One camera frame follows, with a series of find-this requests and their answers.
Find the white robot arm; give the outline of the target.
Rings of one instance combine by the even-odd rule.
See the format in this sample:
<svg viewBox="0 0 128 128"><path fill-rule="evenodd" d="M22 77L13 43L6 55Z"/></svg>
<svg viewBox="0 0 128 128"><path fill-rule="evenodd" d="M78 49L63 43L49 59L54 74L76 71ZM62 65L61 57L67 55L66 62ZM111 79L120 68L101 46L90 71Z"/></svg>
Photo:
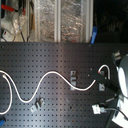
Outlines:
<svg viewBox="0 0 128 128"><path fill-rule="evenodd" d="M113 111L111 120L121 128L128 128L128 54L125 56L115 54L113 61L117 69L118 84L114 83L110 78L105 78L100 72L91 71L90 75L94 80L104 84L116 94L116 106L108 107L104 103L99 103L94 104L92 109L94 114Z"/></svg>

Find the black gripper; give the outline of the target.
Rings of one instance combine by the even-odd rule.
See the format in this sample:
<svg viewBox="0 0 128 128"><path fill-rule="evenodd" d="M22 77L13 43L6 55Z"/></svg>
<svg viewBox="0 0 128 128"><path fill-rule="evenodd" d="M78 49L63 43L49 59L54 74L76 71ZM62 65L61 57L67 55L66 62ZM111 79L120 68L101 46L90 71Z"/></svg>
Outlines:
<svg viewBox="0 0 128 128"><path fill-rule="evenodd" d="M111 90L113 93L118 93L119 92L119 87L111 80L106 79L103 75L101 75L98 71L94 71L93 69L90 70L89 75L96 81L98 82L104 82L105 81L105 86Z"/></svg>

